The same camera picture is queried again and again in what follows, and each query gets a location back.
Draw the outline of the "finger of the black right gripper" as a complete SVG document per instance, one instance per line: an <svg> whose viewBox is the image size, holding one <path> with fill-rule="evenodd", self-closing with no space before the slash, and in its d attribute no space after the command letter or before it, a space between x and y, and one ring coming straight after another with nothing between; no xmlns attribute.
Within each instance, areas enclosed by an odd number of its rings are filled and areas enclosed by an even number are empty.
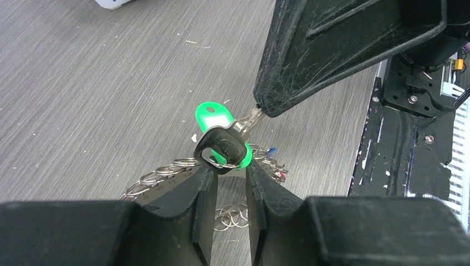
<svg viewBox="0 0 470 266"><path fill-rule="evenodd" d="M442 32L446 1L276 1L253 96L277 117Z"/></svg>

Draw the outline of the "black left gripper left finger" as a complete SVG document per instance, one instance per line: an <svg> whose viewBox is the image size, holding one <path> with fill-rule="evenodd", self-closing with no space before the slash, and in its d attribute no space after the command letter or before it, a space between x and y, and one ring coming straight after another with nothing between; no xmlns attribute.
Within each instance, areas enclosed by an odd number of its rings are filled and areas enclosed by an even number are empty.
<svg viewBox="0 0 470 266"><path fill-rule="evenodd" d="M2 265L209 265L217 176L208 168L146 205L1 204Z"/></svg>

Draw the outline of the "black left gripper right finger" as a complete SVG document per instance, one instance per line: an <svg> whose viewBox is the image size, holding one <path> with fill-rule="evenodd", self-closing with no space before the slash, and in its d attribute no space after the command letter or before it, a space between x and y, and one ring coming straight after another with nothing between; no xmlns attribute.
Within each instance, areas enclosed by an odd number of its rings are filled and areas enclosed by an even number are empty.
<svg viewBox="0 0 470 266"><path fill-rule="evenodd" d="M301 199L246 169L253 265L468 265L469 237L434 199Z"/></svg>

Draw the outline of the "round metal key organizer disc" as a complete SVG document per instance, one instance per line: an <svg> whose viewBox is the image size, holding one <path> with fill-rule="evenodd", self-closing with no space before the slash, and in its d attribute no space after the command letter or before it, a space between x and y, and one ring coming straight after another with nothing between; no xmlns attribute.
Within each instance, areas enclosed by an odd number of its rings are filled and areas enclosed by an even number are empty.
<svg viewBox="0 0 470 266"><path fill-rule="evenodd" d="M285 166L278 164L277 160L272 157L273 154L271 156L268 155L267 151L269 149L265 150L256 144L249 144L249 147L253 159L276 183L285 182L287 174L277 172L277 169L285 169ZM124 191L119 199L135 201L142 206L148 204L152 192L156 193L155 198L161 197L191 177L200 166L201 164L192 157L177 158L173 163L158 167L139 177L135 183ZM234 227L248 227L249 221L246 198L236 203L217 208L215 210L214 220L214 230L218 232L223 232Z"/></svg>

